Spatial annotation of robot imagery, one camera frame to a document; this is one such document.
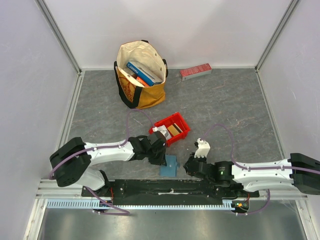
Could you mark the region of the blue leather card holder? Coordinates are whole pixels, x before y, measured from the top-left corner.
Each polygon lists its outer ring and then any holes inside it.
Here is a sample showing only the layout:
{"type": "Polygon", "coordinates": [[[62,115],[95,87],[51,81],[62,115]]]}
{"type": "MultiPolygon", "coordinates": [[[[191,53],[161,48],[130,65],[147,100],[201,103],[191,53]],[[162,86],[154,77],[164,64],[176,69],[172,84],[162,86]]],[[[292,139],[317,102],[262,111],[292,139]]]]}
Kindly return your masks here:
{"type": "Polygon", "coordinates": [[[177,170],[180,167],[175,155],[165,156],[166,165],[162,165],[159,170],[159,175],[162,177],[176,177],[177,170]]]}

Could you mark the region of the white cards stack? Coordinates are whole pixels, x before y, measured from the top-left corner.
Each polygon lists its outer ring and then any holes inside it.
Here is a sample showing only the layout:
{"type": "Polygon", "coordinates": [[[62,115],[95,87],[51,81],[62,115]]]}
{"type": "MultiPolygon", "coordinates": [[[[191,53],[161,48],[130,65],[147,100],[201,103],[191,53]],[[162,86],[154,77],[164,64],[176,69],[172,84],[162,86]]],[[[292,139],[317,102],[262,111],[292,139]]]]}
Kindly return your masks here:
{"type": "Polygon", "coordinates": [[[161,132],[167,140],[172,137],[165,125],[158,126],[157,130],[161,132]]]}

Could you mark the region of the red plastic bin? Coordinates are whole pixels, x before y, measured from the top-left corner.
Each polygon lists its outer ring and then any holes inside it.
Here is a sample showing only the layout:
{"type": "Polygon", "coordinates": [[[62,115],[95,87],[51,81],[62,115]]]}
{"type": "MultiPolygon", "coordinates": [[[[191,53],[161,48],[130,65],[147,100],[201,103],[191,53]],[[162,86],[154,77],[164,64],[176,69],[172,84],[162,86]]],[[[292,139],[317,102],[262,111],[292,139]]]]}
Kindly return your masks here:
{"type": "MultiPolygon", "coordinates": [[[[166,144],[168,147],[170,147],[173,143],[179,141],[179,140],[183,140],[187,137],[189,131],[191,130],[190,127],[188,126],[187,122],[184,120],[184,118],[182,117],[182,115],[179,112],[176,112],[162,120],[159,120],[158,122],[156,122],[154,124],[154,127],[159,127],[162,125],[165,125],[165,127],[167,128],[168,126],[170,126],[171,124],[176,123],[182,130],[182,133],[180,133],[177,136],[171,137],[168,141],[166,141],[166,144]]],[[[151,127],[148,132],[151,134],[153,133],[152,130],[153,127],[151,127]]]]}

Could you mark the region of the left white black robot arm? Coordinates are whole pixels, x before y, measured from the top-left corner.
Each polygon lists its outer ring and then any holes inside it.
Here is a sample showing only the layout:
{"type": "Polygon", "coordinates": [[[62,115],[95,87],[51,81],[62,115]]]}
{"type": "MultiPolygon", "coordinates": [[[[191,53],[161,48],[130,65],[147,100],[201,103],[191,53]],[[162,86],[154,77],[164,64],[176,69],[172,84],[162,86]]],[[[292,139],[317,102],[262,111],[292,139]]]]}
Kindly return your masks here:
{"type": "Polygon", "coordinates": [[[74,137],[49,157],[52,167],[49,179],[55,180],[61,188],[73,184],[89,187],[103,197],[110,192],[110,184],[106,173],[93,169],[93,166],[145,158],[152,165],[165,166],[165,154],[166,138],[159,131],[112,143],[90,143],[74,137]]]}

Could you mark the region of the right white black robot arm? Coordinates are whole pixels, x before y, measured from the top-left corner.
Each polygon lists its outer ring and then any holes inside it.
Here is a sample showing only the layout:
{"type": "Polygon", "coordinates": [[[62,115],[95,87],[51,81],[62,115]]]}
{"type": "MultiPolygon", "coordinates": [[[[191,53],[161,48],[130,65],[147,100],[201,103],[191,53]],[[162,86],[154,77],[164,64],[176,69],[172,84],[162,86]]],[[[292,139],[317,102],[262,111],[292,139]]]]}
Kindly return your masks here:
{"type": "Polygon", "coordinates": [[[183,167],[188,175],[229,189],[235,197],[267,189],[297,189],[307,195],[320,194],[320,162],[302,153],[291,153],[289,158],[272,162],[219,161],[214,164],[192,153],[183,167]]]}

